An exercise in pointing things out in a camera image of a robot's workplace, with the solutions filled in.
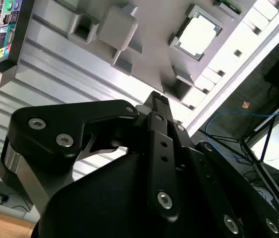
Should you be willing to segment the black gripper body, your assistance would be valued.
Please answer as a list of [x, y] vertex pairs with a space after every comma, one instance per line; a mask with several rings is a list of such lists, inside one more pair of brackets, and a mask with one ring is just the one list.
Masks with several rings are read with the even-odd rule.
[[35, 238], [216, 238], [218, 226], [188, 160], [176, 172], [180, 206], [169, 222], [148, 205], [147, 160], [123, 156], [60, 190], [34, 228]]

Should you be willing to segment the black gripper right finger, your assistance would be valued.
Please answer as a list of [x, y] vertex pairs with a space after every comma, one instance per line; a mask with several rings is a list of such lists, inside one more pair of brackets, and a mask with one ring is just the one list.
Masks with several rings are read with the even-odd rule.
[[180, 212], [166, 238], [279, 238], [275, 210], [208, 142], [193, 144], [163, 99], [174, 141]]

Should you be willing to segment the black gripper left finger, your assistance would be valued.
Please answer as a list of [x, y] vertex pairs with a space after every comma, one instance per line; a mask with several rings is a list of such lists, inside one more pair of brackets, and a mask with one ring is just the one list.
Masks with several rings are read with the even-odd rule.
[[124, 100], [18, 109], [10, 119], [0, 176], [20, 185], [42, 217], [63, 188], [123, 156], [138, 155], [147, 160], [149, 207], [175, 222], [176, 168], [164, 98], [152, 92], [141, 112]]

